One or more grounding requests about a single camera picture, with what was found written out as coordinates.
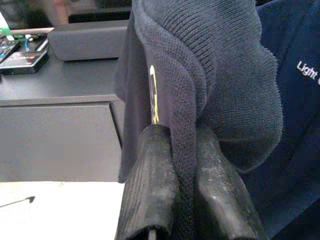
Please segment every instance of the desk surface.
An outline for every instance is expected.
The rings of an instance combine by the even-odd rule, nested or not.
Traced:
[[[113,72],[117,59],[49,60],[33,74],[1,75],[0,106],[118,101]]]

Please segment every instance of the gray cabinet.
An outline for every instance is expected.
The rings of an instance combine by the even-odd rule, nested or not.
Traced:
[[[0,182],[118,181],[125,104],[116,59],[63,62],[0,79]]]
[[[117,181],[108,102],[0,107],[0,181]]]

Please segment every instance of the black speaker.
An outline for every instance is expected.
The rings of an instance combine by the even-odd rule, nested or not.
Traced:
[[[128,20],[70,23],[48,34],[55,56],[63,61],[117,58]]]

